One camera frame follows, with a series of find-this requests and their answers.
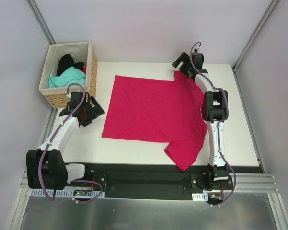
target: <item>pink shirt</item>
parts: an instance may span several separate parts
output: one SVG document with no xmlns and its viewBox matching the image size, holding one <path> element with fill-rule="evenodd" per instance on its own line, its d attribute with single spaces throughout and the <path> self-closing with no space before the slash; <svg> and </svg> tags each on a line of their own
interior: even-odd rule
<svg viewBox="0 0 288 230">
<path fill-rule="evenodd" d="M 200 88 L 179 71 L 174 76 L 174 81 L 116 76 L 102 137 L 169 142 L 165 153 L 185 171 L 203 147 L 207 125 Z"/>
</svg>

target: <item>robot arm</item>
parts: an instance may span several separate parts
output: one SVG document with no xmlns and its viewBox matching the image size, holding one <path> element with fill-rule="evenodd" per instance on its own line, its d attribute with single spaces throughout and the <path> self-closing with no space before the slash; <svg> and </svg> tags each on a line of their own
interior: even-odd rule
<svg viewBox="0 0 288 230">
<path fill-rule="evenodd" d="M 215 184 L 221 184 L 229 179 L 229 168 L 225 162 L 224 152 L 224 120 L 228 114 L 228 93 L 216 88 L 209 79 L 207 70 L 202 69 L 204 56 L 197 49 L 190 56 L 182 53 L 172 64 L 198 85 L 204 93 L 201 109 L 202 118 L 206 121 L 209 133 L 210 158 L 207 166 L 207 174 L 198 178 L 196 184 L 202 189 L 211 191 Z"/>
<path fill-rule="evenodd" d="M 65 165 L 62 155 L 71 136 L 77 131 L 80 125 L 85 127 L 99 115 L 104 114 L 104 110 L 94 97 L 90 97 L 88 93 L 86 95 L 88 97 L 81 103 L 83 92 L 72 92 L 71 100 L 59 114 L 58 123 L 50 136 L 38 149 L 28 151 L 26 164 L 28 185 L 30 188 L 41 188 L 38 177 L 38 164 L 45 150 L 46 155 L 42 165 L 42 178 L 46 189 L 61 190 L 64 189 L 66 183 L 84 177 L 85 165 L 81 163 Z M 81 105 L 77 111 L 67 119 L 80 103 Z"/>
</svg>

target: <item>white table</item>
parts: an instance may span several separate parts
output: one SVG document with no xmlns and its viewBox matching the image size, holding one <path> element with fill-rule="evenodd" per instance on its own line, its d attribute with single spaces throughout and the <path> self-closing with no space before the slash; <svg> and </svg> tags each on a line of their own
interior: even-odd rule
<svg viewBox="0 0 288 230">
<path fill-rule="evenodd" d="M 210 78 L 217 87 L 228 91 L 229 118 L 224 128 L 225 154 L 228 162 L 234 166 L 258 166 L 231 65 L 205 64 L 204 68 L 208 70 Z M 64 161 L 173 165 L 172 160 L 164 152 L 168 143 L 101 138 L 101 133 L 109 108 L 115 75 L 173 80 L 174 71 L 176 69 L 170 63 L 98 63 L 96 99 L 105 110 L 105 115 L 98 117 L 87 127 L 80 127 L 77 130 L 63 153 Z M 208 159 L 207 134 L 194 165 L 207 165 Z"/>
</svg>

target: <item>woven basket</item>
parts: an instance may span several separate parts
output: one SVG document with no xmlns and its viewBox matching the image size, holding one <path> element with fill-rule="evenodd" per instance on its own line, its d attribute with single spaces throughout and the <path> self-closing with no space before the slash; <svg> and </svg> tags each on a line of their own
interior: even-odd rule
<svg viewBox="0 0 288 230">
<path fill-rule="evenodd" d="M 86 63 L 86 80 L 83 86 L 90 95 L 96 96 L 97 60 L 90 42 L 66 43 L 50 45 L 45 60 L 39 91 L 46 97 L 53 108 L 65 108 L 70 100 L 66 97 L 67 87 L 48 88 L 49 76 L 55 76 L 58 62 L 65 54 L 71 54 L 74 62 Z M 69 92 L 80 90 L 79 86 L 71 86 Z"/>
</svg>

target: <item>white wall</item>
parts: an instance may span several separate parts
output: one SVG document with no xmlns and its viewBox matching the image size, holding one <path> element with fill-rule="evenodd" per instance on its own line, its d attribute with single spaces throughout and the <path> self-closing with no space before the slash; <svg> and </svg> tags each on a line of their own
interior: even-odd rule
<svg viewBox="0 0 288 230">
<path fill-rule="evenodd" d="M 236 62 L 270 0 L 36 0 L 57 43 L 92 41 L 100 62 L 173 62 L 203 41 Z"/>
<path fill-rule="evenodd" d="M 48 45 L 26 1 L 0 1 L 0 230 L 49 114 L 38 91 Z"/>
<path fill-rule="evenodd" d="M 267 172 L 288 212 L 288 0 L 282 0 L 238 69 Z"/>
</svg>

